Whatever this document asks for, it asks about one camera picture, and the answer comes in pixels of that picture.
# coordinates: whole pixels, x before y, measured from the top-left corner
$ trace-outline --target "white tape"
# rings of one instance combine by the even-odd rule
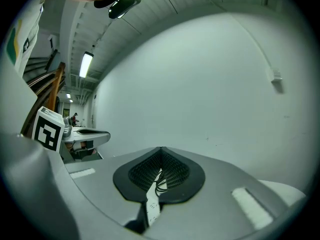
[[[80,151],[81,149],[82,149],[82,147],[81,147],[81,142],[75,142],[75,143],[73,144],[73,150],[74,150],[74,152]]]
[[[96,172],[95,169],[90,168],[90,169],[72,172],[72,173],[70,173],[70,176],[72,179],[76,179],[76,178],[80,178],[80,177],[87,176],[90,174],[94,174],[95,172]]]
[[[261,230],[274,221],[271,215],[257,202],[257,200],[244,188],[236,188],[232,196],[238,202],[248,220],[255,230]]]

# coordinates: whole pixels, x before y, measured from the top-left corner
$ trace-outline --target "ceiling beam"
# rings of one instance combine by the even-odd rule
[[[70,74],[71,76],[75,76],[77,79],[78,79],[78,75],[76,75],[76,74]],[[85,80],[86,81],[89,81],[89,82],[93,82],[93,83],[97,83],[97,82],[99,82],[99,79],[96,79],[96,78],[94,78],[94,77],[90,77],[90,76],[87,76],[86,78],[85,78]]]
[[[90,92],[90,93],[92,93],[93,92],[93,90],[91,90],[91,89],[87,89],[87,88],[82,88],[83,90],[85,90],[85,91],[87,91],[87,92]],[[77,88],[75,88],[75,87],[71,87],[71,90],[75,90],[75,91],[78,91],[78,89]]]
[[[80,105],[81,105],[83,95],[84,95],[84,89],[82,89],[81,94],[80,94]]]
[[[136,29],[134,26],[132,26],[128,21],[126,21],[123,17],[121,18],[122,20],[124,20],[132,29],[134,29],[138,34],[140,34],[141,35],[141,32],[138,30],[138,29]]]
[[[87,99],[88,99],[89,95],[90,95],[90,93],[87,93],[87,95],[86,95],[86,97],[85,97],[85,100],[84,100],[83,105],[86,105],[86,103],[87,103]]]
[[[80,87],[81,87],[81,82],[82,82],[82,77],[79,77],[78,75],[75,76],[77,79],[80,78],[79,80],[79,85],[77,85],[76,87],[78,87],[78,90],[80,91]]]
[[[78,77],[75,77],[75,87],[78,88]]]
[[[84,94],[83,94],[83,97],[82,97],[82,100],[81,100],[81,103],[80,103],[80,105],[84,105],[84,103],[85,103],[85,99],[86,99],[86,97],[88,96],[88,93],[87,92],[85,92]]]

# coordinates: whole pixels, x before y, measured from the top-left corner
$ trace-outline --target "ceiling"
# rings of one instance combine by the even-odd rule
[[[67,84],[64,90],[84,96],[96,88],[115,57],[137,37],[163,19],[187,8],[212,3],[266,5],[267,0],[142,0],[122,18],[110,19],[109,9],[97,9],[92,2],[67,0],[62,14],[60,50],[66,62]],[[94,54],[86,78],[80,78],[85,52]]]

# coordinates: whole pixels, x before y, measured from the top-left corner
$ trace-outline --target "black cable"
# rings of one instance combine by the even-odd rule
[[[163,184],[165,184],[167,182],[166,178],[165,178],[165,174],[161,172],[159,172],[157,174],[157,176],[159,175],[158,180],[155,180],[155,189],[154,189],[154,193],[155,195],[159,198],[160,196],[158,195],[159,193],[165,193],[168,191],[168,189],[166,188],[161,188],[160,186],[162,186]]]

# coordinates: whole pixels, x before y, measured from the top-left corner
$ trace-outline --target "white wall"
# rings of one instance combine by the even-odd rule
[[[51,48],[50,40],[48,38],[52,38],[53,48]],[[49,57],[52,52],[57,49],[59,46],[59,38],[56,35],[51,35],[45,32],[38,32],[35,46],[31,53],[31,58],[43,58]]]
[[[92,101],[93,101],[93,95],[91,94],[86,100],[86,103],[84,105],[84,111],[83,111],[84,123],[85,123],[85,126],[88,128],[92,128],[92,121],[91,121]]]
[[[269,9],[240,8],[251,13],[233,16],[280,69],[282,84],[269,82],[261,51],[230,14],[142,35],[97,90],[98,128],[111,133],[103,156],[168,146],[306,188],[319,155],[318,55]]]
[[[65,102],[63,105],[63,109],[64,110],[69,110],[70,109],[70,103],[69,102]]]
[[[63,114],[63,105],[64,105],[64,103],[63,102],[59,102],[59,104],[58,104],[58,113],[60,114],[60,115],[62,115],[62,116],[64,116],[64,114]]]
[[[19,134],[37,96],[2,55],[7,56],[0,49],[0,133]]]
[[[72,117],[75,113],[78,115],[75,117],[79,122],[76,122],[77,125],[82,125],[84,123],[84,106],[80,106],[80,104],[71,103],[70,104],[70,117]]]

